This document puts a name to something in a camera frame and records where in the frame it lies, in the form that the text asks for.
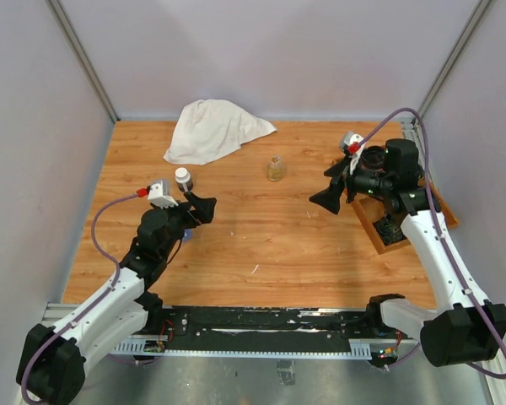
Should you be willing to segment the blue weekly pill organizer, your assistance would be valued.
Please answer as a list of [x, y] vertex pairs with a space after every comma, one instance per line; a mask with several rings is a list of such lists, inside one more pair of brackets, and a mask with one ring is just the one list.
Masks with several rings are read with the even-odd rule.
[[193, 236], [193, 231], [191, 229], [186, 229], [184, 236], [182, 237], [183, 242], [189, 241]]

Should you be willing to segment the white cap pill bottle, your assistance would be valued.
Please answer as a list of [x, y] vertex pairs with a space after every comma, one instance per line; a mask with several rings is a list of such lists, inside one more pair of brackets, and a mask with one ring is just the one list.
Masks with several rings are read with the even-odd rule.
[[185, 167], [179, 167], [175, 170], [175, 182], [182, 192], [190, 192], [194, 187], [191, 173]]

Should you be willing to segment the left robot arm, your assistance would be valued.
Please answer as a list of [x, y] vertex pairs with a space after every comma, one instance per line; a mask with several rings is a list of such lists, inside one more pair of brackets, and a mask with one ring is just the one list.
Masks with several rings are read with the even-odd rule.
[[134, 332], [152, 334], [163, 326], [162, 300], [149, 289], [180, 251], [185, 232], [211, 223], [217, 204], [216, 198], [193, 192], [183, 196], [184, 201], [176, 201], [148, 186], [104, 205], [108, 209], [145, 197], [151, 208], [122, 260], [95, 245], [115, 267], [110, 278], [62, 319], [28, 331], [16, 375], [25, 403], [71, 403], [88, 373], [118, 343]]

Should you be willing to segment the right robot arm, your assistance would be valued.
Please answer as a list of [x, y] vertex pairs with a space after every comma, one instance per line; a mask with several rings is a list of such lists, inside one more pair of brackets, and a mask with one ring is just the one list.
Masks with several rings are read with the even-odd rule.
[[439, 200], [421, 179], [414, 142], [393, 138], [385, 143], [377, 170], [361, 162], [365, 142], [357, 134], [342, 140], [345, 154], [325, 175], [329, 186], [310, 201], [337, 214], [341, 198], [358, 194], [380, 200], [399, 222], [433, 288], [436, 310], [423, 310], [400, 294], [370, 299], [365, 326], [377, 338], [396, 329], [417, 340], [430, 364], [441, 367], [492, 360], [503, 349], [506, 305], [494, 304], [468, 271], [452, 241]]

